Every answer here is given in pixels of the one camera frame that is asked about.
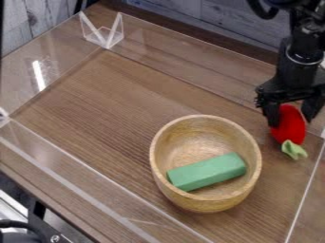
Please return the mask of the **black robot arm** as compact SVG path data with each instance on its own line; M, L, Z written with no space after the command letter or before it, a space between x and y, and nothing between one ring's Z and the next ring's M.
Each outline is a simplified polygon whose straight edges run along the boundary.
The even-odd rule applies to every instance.
M307 122L325 106L325 0L246 0L251 11L272 19L280 10L288 13L288 37L282 39L274 76L256 89L255 106L267 125L279 125L279 107L301 101Z

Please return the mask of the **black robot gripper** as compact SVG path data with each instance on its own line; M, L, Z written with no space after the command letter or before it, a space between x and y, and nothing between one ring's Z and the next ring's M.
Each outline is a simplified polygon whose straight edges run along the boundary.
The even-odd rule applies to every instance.
M325 105L325 71L319 62L302 64L286 54L279 55L274 76L255 89L255 106L262 106L270 127L279 125L279 103L305 100L301 111L306 121L317 116Z

